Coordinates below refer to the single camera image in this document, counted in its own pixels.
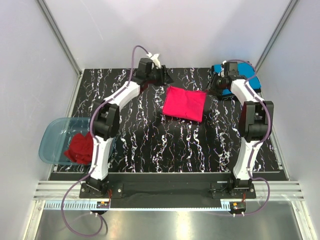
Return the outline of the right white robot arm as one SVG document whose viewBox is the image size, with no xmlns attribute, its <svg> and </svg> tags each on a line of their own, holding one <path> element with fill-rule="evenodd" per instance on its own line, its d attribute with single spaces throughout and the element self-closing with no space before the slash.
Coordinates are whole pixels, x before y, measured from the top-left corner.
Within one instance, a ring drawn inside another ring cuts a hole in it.
<svg viewBox="0 0 320 240">
<path fill-rule="evenodd" d="M 220 100 L 235 96 L 241 104 L 238 132 L 241 137 L 237 162 L 222 189 L 232 198 L 254 190 L 253 169 L 258 152 L 272 132 L 274 103 L 266 101 L 251 86 L 254 66 L 244 60 L 225 60 L 213 65 L 206 91 Z"/>
</svg>

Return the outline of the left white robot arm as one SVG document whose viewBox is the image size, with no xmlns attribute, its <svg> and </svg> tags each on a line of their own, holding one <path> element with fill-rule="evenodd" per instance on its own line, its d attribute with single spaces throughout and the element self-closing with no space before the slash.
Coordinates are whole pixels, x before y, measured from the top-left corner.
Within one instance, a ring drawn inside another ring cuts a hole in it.
<svg viewBox="0 0 320 240">
<path fill-rule="evenodd" d="M 148 53 L 141 58 L 135 74 L 112 95 L 93 104 L 89 132 L 93 140 L 92 161 L 85 178 L 84 192 L 103 198 L 108 193 L 109 158 L 115 136 L 120 129 L 121 110 L 138 97 L 149 85 L 165 86 L 172 83 L 166 66 L 159 60 L 159 54 Z"/>
</svg>

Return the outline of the pink t shirt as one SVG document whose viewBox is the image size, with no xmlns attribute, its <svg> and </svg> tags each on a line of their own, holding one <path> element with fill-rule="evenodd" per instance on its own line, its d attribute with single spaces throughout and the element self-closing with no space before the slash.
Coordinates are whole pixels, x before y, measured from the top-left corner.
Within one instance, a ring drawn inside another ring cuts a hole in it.
<svg viewBox="0 0 320 240">
<path fill-rule="evenodd" d="M 201 123 L 207 94 L 170 86 L 162 108 L 165 116 L 181 118 Z"/>
</svg>

